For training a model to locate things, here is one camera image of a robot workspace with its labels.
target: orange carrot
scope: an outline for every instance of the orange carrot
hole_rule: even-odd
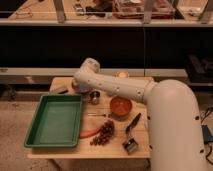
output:
[[[100,129],[101,129],[101,127],[95,128],[95,129],[92,129],[92,130],[88,130],[88,131],[81,131],[79,137],[80,138],[91,137],[91,136],[96,135],[97,133],[99,133]]]

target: floor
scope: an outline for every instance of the floor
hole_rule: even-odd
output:
[[[47,160],[28,159],[27,150],[23,146],[26,131],[32,119],[40,95],[44,91],[18,91],[15,99],[0,89],[0,170],[2,171],[55,171]],[[196,93],[198,102],[203,110],[213,104],[213,94]],[[213,132],[213,115],[205,120]],[[147,161],[142,159],[88,159],[88,160],[56,160],[65,171],[143,171]],[[213,166],[208,164],[208,171]]]

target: small metal container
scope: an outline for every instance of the small metal container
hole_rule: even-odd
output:
[[[100,92],[99,91],[92,91],[90,93],[90,101],[93,105],[97,105],[100,101]]]

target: green tray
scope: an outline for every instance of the green tray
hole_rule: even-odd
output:
[[[24,146],[74,147],[78,143],[81,95],[43,95],[26,135]]]

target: orange bowl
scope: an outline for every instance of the orange bowl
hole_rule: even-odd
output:
[[[132,102],[119,96],[115,96],[110,101],[110,110],[113,115],[123,118],[126,117],[132,109]]]

